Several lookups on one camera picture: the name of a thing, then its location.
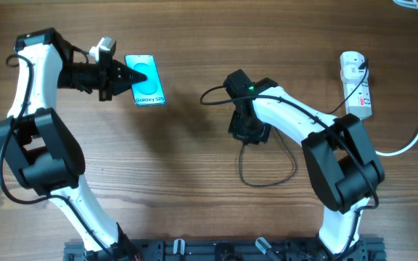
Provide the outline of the blue Galaxy S25 smartphone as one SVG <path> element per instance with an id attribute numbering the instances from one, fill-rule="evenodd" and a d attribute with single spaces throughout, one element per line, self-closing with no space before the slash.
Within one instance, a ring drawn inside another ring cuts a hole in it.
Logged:
<path id="1" fill-rule="evenodd" d="M 163 87 L 157 70 L 155 58 L 151 54 L 125 55 L 126 65 L 147 79 L 134 83 L 131 87 L 135 105 L 140 107 L 164 105 L 166 103 Z"/>

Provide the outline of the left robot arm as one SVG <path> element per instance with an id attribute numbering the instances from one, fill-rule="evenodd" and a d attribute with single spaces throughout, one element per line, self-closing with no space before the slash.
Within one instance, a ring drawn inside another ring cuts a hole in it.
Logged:
<path id="1" fill-rule="evenodd" d="M 54 28 L 16 38 L 13 57 L 19 70 L 15 99 L 0 120 L 0 168 L 8 165 L 17 182 L 36 192 L 36 201 L 55 204 L 83 241 L 87 260 L 139 260 L 141 252 L 102 208 L 85 178 L 80 144 L 57 114 L 61 88 L 111 100 L 145 74 L 114 59 L 116 42 L 104 37 L 74 60 L 78 47 Z"/>

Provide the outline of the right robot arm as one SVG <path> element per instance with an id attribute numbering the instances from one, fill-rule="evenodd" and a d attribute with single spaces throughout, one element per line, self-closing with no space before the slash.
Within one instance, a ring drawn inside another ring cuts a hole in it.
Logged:
<path id="1" fill-rule="evenodd" d="M 314 193 L 324 205 L 319 240 L 344 260 L 358 242 L 365 210 L 379 205 L 385 172 L 362 121 L 353 114 L 324 114 L 294 99 L 277 82 L 253 82 L 243 70 L 222 87 L 235 110 L 229 133 L 244 145 L 267 142 L 272 128 L 299 144 Z"/>

